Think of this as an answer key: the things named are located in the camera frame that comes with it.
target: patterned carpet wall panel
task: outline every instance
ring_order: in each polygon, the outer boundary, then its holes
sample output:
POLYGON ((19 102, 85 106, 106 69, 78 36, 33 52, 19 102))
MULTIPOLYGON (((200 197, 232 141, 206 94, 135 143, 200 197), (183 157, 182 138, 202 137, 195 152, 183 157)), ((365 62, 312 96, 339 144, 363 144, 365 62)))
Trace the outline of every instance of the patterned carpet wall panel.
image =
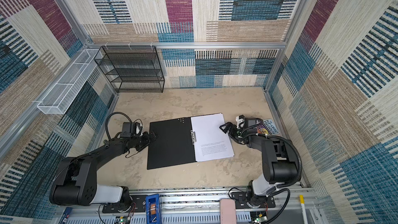
POLYGON ((94 42, 280 42, 298 0, 66 0, 94 42))
POLYGON ((278 50, 157 49, 165 88, 262 87, 278 50))
POLYGON ((329 223, 398 223, 398 0, 309 0, 270 94, 329 223))
POLYGON ((0 136, 81 47, 54 0, 0 0, 0 136))
POLYGON ((96 68, 65 115, 39 114, 0 163, 0 223, 50 223, 57 164, 92 150, 113 98, 96 68))

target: white marker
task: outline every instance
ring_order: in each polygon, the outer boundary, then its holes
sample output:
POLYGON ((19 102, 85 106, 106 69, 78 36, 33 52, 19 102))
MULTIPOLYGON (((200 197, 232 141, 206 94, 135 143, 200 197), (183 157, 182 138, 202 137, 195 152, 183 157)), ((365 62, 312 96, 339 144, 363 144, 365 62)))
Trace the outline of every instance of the white marker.
POLYGON ((308 224, 307 214, 305 212, 305 206, 304 206, 304 197, 302 195, 300 195, 300 203, 301 203, 302 218, 304 219, 304 224, 308 224))

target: clipboard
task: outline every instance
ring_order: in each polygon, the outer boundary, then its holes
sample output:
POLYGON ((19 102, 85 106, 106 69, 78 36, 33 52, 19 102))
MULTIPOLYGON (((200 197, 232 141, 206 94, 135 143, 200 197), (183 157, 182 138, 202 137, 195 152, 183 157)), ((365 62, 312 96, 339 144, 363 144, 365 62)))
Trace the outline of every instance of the clipboard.
POLYGON ((220 131, 222 113, 151 122, 157 139, 148 146, 147 169, 234 156, 228 135, 220 131))

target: pink eraser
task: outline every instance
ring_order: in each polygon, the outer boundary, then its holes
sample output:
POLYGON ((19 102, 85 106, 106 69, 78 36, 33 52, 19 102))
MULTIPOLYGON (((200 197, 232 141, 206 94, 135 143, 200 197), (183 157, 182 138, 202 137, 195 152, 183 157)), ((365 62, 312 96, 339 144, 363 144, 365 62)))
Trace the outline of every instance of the pink eraser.
POLYGON ((235 201, 232 199, 220 200, 221 224, 236 224, 235 201))

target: white mesh basket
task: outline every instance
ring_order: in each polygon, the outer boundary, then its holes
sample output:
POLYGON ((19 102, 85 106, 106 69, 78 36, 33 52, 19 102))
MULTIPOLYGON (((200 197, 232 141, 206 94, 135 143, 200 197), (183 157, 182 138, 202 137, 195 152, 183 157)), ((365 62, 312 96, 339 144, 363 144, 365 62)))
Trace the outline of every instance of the white mesh basket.
POLYGON ((97 64, 96 49, 84 50, 37 105, 44 114, 65 114, 97 64))

